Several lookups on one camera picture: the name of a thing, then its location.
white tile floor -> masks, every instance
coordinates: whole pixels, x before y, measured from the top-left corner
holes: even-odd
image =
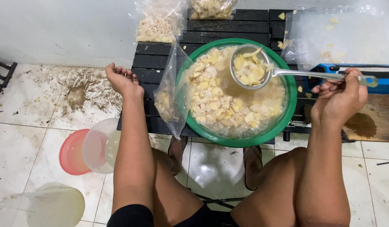
[[[107,90],[103,76],[103,70],[92,68],[17,67],[0,95],[0,199],[59,182],[77,188],[84,196],[85,212],[77,227],[105,227],[111,214],[112,174],[71,176],[58,163],[58,151],[70,133],[118,115],[120,106],[109,103],[120,97]],[[71,95],[78,95],[72,93],[71,84],[95,86],[107,95],[86,87],[83,95],[88,101],[80,102],[78,97],[71,99]],[[150,136],[157,148],[167,150],[170,136]],[[262,146],[263,162],[306,146],[307,140],[308,135],[291,134],[291,141],[284,142],[280,134],[276,145]],[[389,143],[356,142],[342,148],[350,226],[389,227],[389,164],[376,165],[389,161]],[[183,170],[177,175],[179,182],[204,196],[217,199],[251,193],[243,184],[241,149],[192,138],[184,152]],[[211,208],[224,209],[219,205]]]

sandal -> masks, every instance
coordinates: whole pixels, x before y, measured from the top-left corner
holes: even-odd
[[[254,146],[256,147],[256,149],[258,149],[258,153],[256,153],[255,149],[253,149],[253,147],[250,147],[247,152],[245,152],[245,148],[243,148],[243,162],[244,162],[244,168],[245,168],[245,187],[250,190],[250,191],[255,191],[256,189],[258,189],[259,187],[255,188],[254,190],[250,189],[247,185],[246,185],[246,159],[252,154],[252,152],[250,151],[253,151],[253,153],[256,155],[256,158],[260,161],[260,165],[263,167],[263,164],[262,164],[262,149],[260,149],[260,146],[257,145],[257,146]]]
[[[184,143],[182,143],[182,152],[185,151],[185,147],[186,147],[188,141],[189,141],[189,137],[186,137],[186,136],[185,136],[185,141],[184,141]],[[169,143],[169,147],[168,147],[168,155],[169,155],[169,150],[171,149],[172,145],[173,145],[174,143],[176,143],[176,142],[183,142],[183,140],[178,141],[176,137],[172,136],[171,142]]]

dark stain on wood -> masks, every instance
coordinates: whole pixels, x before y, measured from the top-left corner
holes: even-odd
[[[372,138],[377,133],[377,126],[374,120],[365,113],[354,114],[345,124],[345,126],[361,137]]]

wooden board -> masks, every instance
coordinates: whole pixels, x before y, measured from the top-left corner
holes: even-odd
[[[389,142],[389,95],[369,94],[369,102],[343,130],[349,140]]]

green plastic basin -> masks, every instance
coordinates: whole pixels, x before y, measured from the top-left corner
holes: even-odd
[[[201,55],[207,53],[210,49],[216,47],[224,47],[224,46],[239,46],[243,44],[254,44],[257,46],[262,47],[265,52],[268,54],[268,56],[282,69],[289,70],[288,65],[284,62],[284,60],[278,56],[274,51],[269,49],[268,47],[254,42],[247,39],[237,39],[237,38],[230,38],[230,39],[222,39],[217,40],[208,44],[205,44],[204,46],[198,48],[195,50],[189,58],[195,62],[198,57]],[[180,77],[182,75],[182,72],[184,70],[187,70],[192,65],[192,62],[187,59],[184,64],[182,65],[181,69],[179,70],[179,73],[177,75],[177,82],[179,82]],[[295,85],[295,80],[292,75],[286,75],[281,76],[283,80],[283,85],[286,88],[286,103],[287,107],[283,111],[282,115],[279,117],[278,121],[275,125],[271,125],[268,129],[261,132],[260,134],[248,138],[248,139],[228,139],[224,138],[218,135],[215,135],[209,131],[207,131],[203,126],[198,124],[195,119],[191,116],[191,113],[189,112],[188,118],[187,118],[187,124],[192,128],[193,131],[195,131],[197,134],[202,136],[203,138],[206,138],[207,140],[217,143],[226,147],[251,147],[255,145],[259,145],[261,143],[267,142],[271,139],[273,139],[275,136],[277,136],[283,129],[288,125],[290,122],[291,117],[294,114],[295,111],[295,105],[297,104],[297,88]]]

